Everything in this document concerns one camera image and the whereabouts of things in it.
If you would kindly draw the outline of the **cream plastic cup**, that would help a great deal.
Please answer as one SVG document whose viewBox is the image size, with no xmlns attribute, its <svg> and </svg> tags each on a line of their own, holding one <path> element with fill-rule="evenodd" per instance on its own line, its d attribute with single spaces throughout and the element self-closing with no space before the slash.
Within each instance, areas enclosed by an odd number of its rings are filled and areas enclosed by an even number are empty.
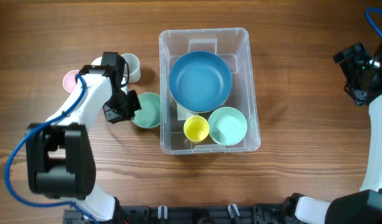
<svg viewBox="0 0 382 224">
<path fill-rule="evenodd" d="M 101 65 L 102 57 L 98 57 L 92 61 L 91 65 Z"/>
</svg>

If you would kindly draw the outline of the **mint green bowl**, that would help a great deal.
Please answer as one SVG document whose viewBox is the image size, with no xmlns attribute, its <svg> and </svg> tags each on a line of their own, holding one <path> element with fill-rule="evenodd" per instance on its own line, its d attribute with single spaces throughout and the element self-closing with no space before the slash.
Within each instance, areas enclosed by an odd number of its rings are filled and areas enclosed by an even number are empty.
<svg viewBox="0 0 382 224">
<path fill-rule="evenodd" d="M 246 136 L 248 124 L 242 112 L 232 107 L 221 107 L 209 117 L 209 135 L 217 144 L 234 146 Z"/>
<path fill-rule="evenodd" d="M 138 95 L 141 109 L 135 111 L 132 122 L 144 129 L 158 127 L 161 123 L 161 98 L 156 93 L 146 92 Z"/>
</svg>

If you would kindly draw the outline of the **pink plastic cup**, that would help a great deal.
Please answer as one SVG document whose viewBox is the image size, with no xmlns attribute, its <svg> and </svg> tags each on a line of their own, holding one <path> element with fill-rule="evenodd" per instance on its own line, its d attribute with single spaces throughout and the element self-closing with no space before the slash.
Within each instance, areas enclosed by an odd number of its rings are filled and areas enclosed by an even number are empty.
<svg viewBox="0 0 382 224">
<path fill-rule="evenodd" d="M 63 78 L 63 81 L 62 81 L 63 88 L 69 93 L 71 93 L 76 88 L 76 85 L 77 85 L 77 81 L 75 80 L 76 74 L 78 74 L 78 70 L 72 70 L 68 72 Z"/>
</svg>

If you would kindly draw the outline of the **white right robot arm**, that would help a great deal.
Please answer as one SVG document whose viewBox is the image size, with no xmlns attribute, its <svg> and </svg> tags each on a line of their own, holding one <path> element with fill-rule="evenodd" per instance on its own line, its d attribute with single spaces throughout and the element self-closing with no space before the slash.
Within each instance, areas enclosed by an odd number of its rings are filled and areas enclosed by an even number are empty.
<svg viewBox="0 0 382 224">
<path fill-rule="evenodd" d="M 346 78 L 344 91 L 356 105 L 368 106 L 371 137 L 368 166 L 359 192 L 332 202 L 303 195 L 286 198 L 283 223 L 382 223 L 382 35 L 374 54 L 357 43 L 333 56 Z"/>
</svg>

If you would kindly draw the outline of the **grey plastic cup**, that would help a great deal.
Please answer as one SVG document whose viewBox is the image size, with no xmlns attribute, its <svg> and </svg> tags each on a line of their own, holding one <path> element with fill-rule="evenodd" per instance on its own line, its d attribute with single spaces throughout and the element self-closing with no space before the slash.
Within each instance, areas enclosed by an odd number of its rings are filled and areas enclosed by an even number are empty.
<svg viewBox="0 0 382 224">
<path fill-rule="evenodd" d="M 126 63 L 129 65 L 129 70 L 125 68 L 124 75 L 129 78 L 129 83 L 136 83 L 141 77 L 140 61 L 134 54 L 122 54 Z"/>
</svg>

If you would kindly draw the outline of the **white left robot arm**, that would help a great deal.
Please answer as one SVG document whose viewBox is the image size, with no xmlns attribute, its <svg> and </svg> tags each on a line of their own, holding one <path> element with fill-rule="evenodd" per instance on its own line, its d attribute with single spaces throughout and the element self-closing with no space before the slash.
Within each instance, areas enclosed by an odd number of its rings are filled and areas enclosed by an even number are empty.
<svg viewBox="0 0 382 224">
<path fill-rule="evenodd" d="M 32 123 L 26 134 L 30 190 L 70 202 L 93 223 L 126 223 L 118 199 L 95 183 L 96 166 L 88 132 L 99 111 L 109 123 L 131 120 L 141 109 L 137 93 L 123 83 L 125 59 L 104 52 L 100 65 L 85 65 L 76 87 L 45 123 Z"/>
</svg>

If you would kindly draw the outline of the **yellow plastic cup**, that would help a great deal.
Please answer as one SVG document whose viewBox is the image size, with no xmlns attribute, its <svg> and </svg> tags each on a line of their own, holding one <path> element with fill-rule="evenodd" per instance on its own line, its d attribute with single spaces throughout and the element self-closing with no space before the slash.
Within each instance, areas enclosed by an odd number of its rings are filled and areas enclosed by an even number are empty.
<svg viewBox="0 0 382 224">
<path fill-rule="evenodd" d="M 184 123 L 184 134 L 191 143 L 201 143 L 207 138 L 209 132 L 209 123 L 202 116 L 191 116 Z"/>
</svg>

